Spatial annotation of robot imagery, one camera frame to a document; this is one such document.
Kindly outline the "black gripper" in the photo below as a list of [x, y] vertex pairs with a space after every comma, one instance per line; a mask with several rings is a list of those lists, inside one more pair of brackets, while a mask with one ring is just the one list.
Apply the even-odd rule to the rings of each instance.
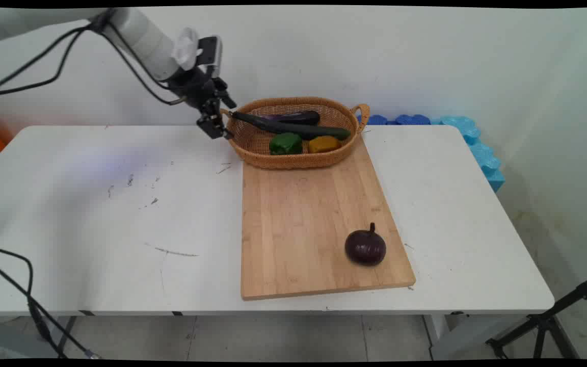
[[210, 139], [233, 139], [234, 134], [222, 120], [224, 110], [220, 106], [223, 102], [228, 109], [235, 109], [237, 104], [220, 77], [213, 77], [211, 72], [204, 72], [197, 66], [190, 70], [178, 69], [168, 78], [168, 91], [177, 97], [169, 105], [184, 103], [200, 113], [196, 125]]

